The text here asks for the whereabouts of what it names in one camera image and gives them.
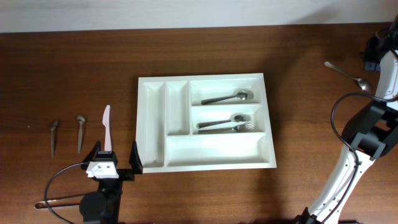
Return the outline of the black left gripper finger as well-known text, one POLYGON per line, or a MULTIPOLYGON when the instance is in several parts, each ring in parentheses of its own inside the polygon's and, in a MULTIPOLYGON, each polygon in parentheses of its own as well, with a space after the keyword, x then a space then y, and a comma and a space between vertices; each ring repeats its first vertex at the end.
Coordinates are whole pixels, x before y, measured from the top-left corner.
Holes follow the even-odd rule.
POLYGON ((131 169, 135 174, 142 174, 143 173, 143 166, 141 162, 141 158, 139 156, 137 142, 133 141, 131 153, 129 156, 129 164, 131 165, 131 169))
POLYGON ((91 162, 94 161, 98 152, 101 150, 101 142, 97 141, 94 145, 93 149, 89 152, 89 154, 84 158, 83 162, 91 162))

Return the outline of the metal tablespoon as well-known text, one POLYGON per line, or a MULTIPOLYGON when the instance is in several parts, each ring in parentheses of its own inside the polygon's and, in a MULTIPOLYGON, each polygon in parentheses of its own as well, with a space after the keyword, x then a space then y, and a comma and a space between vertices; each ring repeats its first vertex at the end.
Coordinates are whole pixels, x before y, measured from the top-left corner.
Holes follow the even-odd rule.
POLYGON ((218 98, 202 100, 201 104, 208 105, 211 103, 215 103, 215 102, 223 101, 223 100, 229 100, 232 98, 238 98, 240 100, 251 100, 254 98, 254 93, 249 90, 238 90, 236 93, 234 93, 233 95, 230 95, 230 96, 222 96, 222 97, 218 97, 218 98))
POLYGON ((332 68, 333 70, 335 70, 335 71, 337 71, 337 72, 340 72, 340 73, 342 73, 343 75, 347 76, 348 78, 354 80, 354 81, 358 84, 358 86, 360 87, 360 89, 361 89, 362 91, 367 91, 367 92, 371 92, 371 91, 372 91, 372 86, 371 86, 371 84, 370 84, 368 81, 366 81, 365 79, 363 79, 363 78, 357 78, 357 77, 351 76, 351 75, 348 74, 346 71, 344 71, 344 70, 341 69, 340 67, 337 67, 336 65, 333 65, 333 64, 330 63, 330 62, 324 62, 324 65, 325 65, 326 67, 332 68))

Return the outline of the metal fork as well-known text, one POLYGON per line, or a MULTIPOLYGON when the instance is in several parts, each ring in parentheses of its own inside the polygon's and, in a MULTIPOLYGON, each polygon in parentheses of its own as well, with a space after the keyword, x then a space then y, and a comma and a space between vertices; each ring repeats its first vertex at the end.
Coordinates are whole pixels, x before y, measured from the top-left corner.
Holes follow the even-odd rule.
POLYGON ((224 123, 241 123, 251 121, 251 116, 248 114, 233 114, 229 119, 221 120, 221 121, 210 121, 204 123, 198 123, 197 128, 205 128, 209 126, 224 124, 224 123))
POLYGON ((199 130, 198 134, 215 134, 215 133, 241 133, 245 131, 251 131, 255 129, 254 123, 240 124, 228 128, 218 128, 218 129, 207 129, 199 130))

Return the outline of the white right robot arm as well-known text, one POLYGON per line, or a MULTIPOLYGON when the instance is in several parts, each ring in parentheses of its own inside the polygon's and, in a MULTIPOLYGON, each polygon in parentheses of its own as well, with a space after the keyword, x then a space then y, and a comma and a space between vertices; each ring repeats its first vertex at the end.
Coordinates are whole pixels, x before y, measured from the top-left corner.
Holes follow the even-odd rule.
POLYGON ((362 175, 397 145, 397 21, 382 32, 375 32, 363 53, 366 63, 380 68, 376 93, 362 93, 371 102, 336 133, 343 143, 338 162, 320 196, 294 223, 338 223, 362 175))

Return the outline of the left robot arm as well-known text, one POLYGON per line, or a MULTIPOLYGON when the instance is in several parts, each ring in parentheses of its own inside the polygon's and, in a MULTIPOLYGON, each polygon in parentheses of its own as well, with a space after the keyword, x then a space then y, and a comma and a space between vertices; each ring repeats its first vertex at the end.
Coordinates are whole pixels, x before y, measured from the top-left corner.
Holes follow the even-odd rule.
POLYGON ((136 174, 143 173, 143 166, 137 150, 137 142, 133 142, 129 156, 129 169, 118 169, 118 159, 114 151, 102 151, 101 142, 97 141, 94 148, 82 161, 81 169, 87 176, 98 182, 95 192, 83 196, 79 210, 84 223, 110 224, 117 223, 123 183, 133 181, 136 174))

